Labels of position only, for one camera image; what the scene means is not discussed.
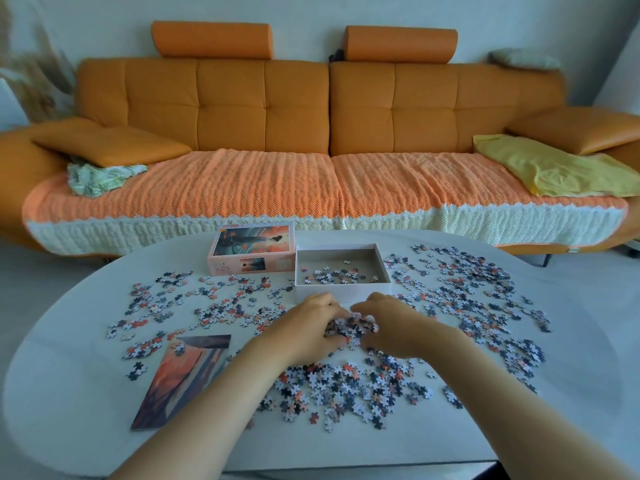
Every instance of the person's right hand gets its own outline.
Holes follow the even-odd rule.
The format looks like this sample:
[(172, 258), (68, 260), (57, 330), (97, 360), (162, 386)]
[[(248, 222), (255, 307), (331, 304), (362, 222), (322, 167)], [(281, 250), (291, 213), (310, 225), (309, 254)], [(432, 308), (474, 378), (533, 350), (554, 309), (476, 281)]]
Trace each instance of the person's right hand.
[(379, 331), (368, 333), (360, 343), (398, 358), (419, 357), (424, 345), (420, 343), (422, 330), (435, 320), (422, 315), (398, 298), (382, 293), (372, 293), (366, 301), (356, 303), (352, 312), (372, 315)]

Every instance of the gray pillow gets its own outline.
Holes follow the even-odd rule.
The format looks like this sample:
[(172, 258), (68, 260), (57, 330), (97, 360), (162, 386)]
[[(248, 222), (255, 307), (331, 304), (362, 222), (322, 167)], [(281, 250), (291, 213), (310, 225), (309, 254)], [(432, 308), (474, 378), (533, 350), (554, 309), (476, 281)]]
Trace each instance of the gray pillow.
[(505, 67), (560, 70), (560, 60), (530, 48), (501, 48), (489, 52), (489, 61)]

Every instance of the floor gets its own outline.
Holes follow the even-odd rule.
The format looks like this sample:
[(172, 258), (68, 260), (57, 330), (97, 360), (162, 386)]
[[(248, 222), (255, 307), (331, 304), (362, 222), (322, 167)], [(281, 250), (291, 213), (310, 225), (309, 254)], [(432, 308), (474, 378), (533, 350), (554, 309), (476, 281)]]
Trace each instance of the floor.
[[(542, 257), (527, 257), (541, 263)], [(0, 304), (3, 332), (0, 335), (0, 374), (4, 375), (16, 348), (38, 318), (57, 298), (77, 282), (100, 268), (96, 258), (65, 259), (25, 250), (0, 241)], [(554, 256), (547, 268), (563, 279), (585, 308), (596, 318), (611, 340), (625, 379), (625, 400), (638, 404), (621, 418), (620, 427), (605, 441), (605, 446), (640, 473), (640, 430), (628, 425), (640, 424), (640, 260), (626, 256), (625, 248), (604, 253)], [(289, 472), (261, 478), (293, 480), (331, 478), (368, 480), (393, 477), (398, 480), (468, 480), (487, 465), (406, 467), (324, 472)], [(0, 428), (0, 468), (7, 480), (62, 480), (75, 478), (44, 468), (17, 450)]]

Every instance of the person's left arm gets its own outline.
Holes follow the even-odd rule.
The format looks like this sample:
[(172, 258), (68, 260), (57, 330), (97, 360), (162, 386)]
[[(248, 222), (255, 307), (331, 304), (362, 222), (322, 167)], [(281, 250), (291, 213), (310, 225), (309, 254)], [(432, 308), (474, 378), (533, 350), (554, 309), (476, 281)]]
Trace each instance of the person's left arm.
[(329, 293), (309, 296), (249, 341), (207, 389), (109, 480), (217, 479), (274, 380), (290, 365), (318, 362), (345, 345), (345, 337), (325, 337), (324, 329), (348, 316)]

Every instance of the pink puzzle box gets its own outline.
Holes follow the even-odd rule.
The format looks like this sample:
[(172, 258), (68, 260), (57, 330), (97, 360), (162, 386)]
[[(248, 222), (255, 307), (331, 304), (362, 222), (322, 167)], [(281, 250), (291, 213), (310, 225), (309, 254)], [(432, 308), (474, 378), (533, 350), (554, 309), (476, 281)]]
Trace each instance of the pink puzzle box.
[(207, 257), (213, 276), (293, 271), (296, 245), (293, 223), (221, 227)]

